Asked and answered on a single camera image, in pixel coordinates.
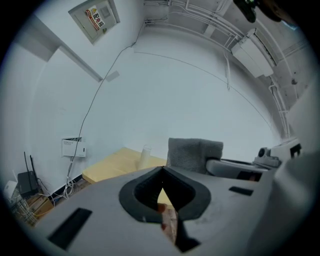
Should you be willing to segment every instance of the air conditioner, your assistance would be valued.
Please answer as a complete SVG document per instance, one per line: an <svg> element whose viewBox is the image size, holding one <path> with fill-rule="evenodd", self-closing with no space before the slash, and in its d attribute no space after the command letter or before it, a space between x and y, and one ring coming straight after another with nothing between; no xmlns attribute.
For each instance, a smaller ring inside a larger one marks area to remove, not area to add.
<svg viewBox="0 0 320 256"><path fill-rule="evenodd" d="M255 77L274 73L272 67L277 62L271 52L271 47L266 46L267 40L259 36L262 34L254 28L251 29L232 49L232 55L240 61Z"/></svg>

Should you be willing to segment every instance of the wall outlet box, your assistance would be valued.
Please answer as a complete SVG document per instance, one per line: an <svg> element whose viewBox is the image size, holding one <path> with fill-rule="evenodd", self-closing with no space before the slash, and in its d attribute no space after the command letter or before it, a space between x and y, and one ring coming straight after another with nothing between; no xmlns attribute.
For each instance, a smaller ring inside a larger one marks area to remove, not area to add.
<svg viewBox="0 0 320 256"><path fill-rule="evenodd" d="M86 144L79 141L77 148L76 145L76 140L62 139L61 155L63 157L73 157L75 155L76 157L85 158L87 153Z"/></svg>

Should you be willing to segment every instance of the paper item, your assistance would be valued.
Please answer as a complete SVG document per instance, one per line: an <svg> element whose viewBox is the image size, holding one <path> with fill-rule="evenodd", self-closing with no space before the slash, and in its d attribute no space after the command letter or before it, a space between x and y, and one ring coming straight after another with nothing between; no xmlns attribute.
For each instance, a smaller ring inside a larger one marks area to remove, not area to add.
<svg viewBox="0 0 320 256"><path fill-rule="evenodd" d="M92 25L97 31L105 24L95 5L91 6L85 12L88 15L88 19L91 21Z"/></svg>

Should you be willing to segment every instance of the white cup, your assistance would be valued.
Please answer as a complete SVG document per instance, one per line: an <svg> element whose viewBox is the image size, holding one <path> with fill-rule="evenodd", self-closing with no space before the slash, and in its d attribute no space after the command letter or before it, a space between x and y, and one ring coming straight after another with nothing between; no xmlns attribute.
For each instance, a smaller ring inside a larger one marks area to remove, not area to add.
<svg viewBox="0 0 320 256"><path fill-rule="evenodd" d="M149 158L150 158L150 153L151 153L151 146L144 145L141 153L139 165L138 165L138 170L142 170L147 167Z"/></svg>

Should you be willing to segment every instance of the white wall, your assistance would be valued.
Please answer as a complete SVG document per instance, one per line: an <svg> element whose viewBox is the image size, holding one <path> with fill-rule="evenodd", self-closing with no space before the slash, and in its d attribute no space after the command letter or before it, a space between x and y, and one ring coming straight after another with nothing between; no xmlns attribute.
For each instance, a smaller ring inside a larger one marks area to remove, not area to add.
<svg viewBox="0 0 320 256"><path fill-rule="evenodd" d="M79 135L98 86L60 49L42 72L29 116L29 137L36 173L50 192L65 184L70 164L69 157L61 157L61 139ZM72 179L86 168L85 161L74 162Z"/></svg>
<svg viewBox="0 0 320 256"><path fill-rule="evenodd" d="M104 78L119 52L135 42L144 20L144 3L143 0L114 0L120 23L92 45L68 13L83 2L85 1L48 1L35 15Z"/></svg>
<svg viewBox="0 0 320 256"><path fill-rule="evenodd" d="M243 96L228 91L224 58L212 44L146 29L134 51L120 56L112 69L120 76L102 84L87 118L89 165L123 146L140 151L144 144L166 158L169 137L222 141L224 158L244 161L252 161L260 147L278 144L264 104L273 104L268 89L232 65L232 86Z"/></svg>
<svg viewBox="0 0 320 256"><path fill-rule="evenodd" d="M46 62L13 43L3 62L0 87L0 179L15 181L26 171L24 151L31 154L28 127L38 79Z"/></svg>
<svg viewBox="0 0 320 256"><path fill-rule="evenodd" d="M120 23L94 45L68 13L83 2L47 1L35 15L46 26L45 30L54 35L54 41L104 77L119 52L136 40L144 19L143 0L115 0ZM17 40L24 48L14 45L4 64L1 178L3 184L13 179L12 169L16 173L26 170L26 151L33 156L38 176L48 182L46 185L53 192L64 185L70 163L68 158L61 158L61 138L78 135L98 83L61 50L42 54L45 45L34 32L30 26L23 28ZM78 162L72 169L73 178L86 167L85 160Z"/></svg>

